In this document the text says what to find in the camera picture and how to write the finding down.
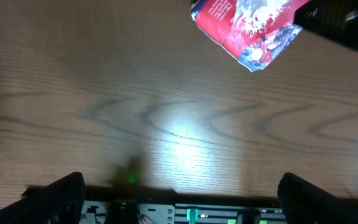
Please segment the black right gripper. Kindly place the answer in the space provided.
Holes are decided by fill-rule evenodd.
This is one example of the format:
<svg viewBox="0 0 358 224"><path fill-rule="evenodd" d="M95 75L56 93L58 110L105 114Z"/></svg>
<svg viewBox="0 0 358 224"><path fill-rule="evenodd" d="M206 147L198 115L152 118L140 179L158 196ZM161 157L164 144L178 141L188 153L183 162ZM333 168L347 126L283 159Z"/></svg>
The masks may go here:
<svg viewBox="0 0 358 224"><path fill-rule="evenodd" d="M358 0L310 0L295 11L294 23L358 51Z"/></svg>

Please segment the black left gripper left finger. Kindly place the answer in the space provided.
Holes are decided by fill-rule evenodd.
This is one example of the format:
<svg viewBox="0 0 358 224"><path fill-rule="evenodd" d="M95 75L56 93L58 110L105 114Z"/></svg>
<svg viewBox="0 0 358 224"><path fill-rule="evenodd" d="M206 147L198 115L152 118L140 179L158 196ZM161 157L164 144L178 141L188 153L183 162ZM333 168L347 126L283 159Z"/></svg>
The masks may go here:
<svg viewBox="0 0 358 224"><path fill-rule="evenodd" d="M79 224L85 195L82 173L73 172L0 209L0 224Z"/></svg>

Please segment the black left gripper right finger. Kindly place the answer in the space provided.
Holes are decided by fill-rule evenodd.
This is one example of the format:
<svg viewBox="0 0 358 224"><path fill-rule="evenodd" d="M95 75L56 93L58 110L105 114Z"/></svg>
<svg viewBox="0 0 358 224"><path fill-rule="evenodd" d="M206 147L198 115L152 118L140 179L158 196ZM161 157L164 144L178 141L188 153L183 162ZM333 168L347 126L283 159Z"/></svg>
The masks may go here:
<svg viewBox="0 0 358 224"><path fill-rule="evenodd" d="M288 223L358 224L358 209L291 172L284 173L277 197Z"/></svg>

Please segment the red purple snack bag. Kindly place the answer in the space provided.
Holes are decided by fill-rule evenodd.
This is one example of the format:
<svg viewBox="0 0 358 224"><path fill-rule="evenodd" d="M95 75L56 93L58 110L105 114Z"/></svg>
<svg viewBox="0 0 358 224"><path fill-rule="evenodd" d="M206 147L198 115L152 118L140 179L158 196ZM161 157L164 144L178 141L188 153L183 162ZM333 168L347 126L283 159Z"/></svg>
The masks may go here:
<svg viewBox="0 0 358 224"><path fill-rule="evenodd" d="M308 0L197 0L197 27L251 72L265 69L302 31L295 11Z"/></svg>

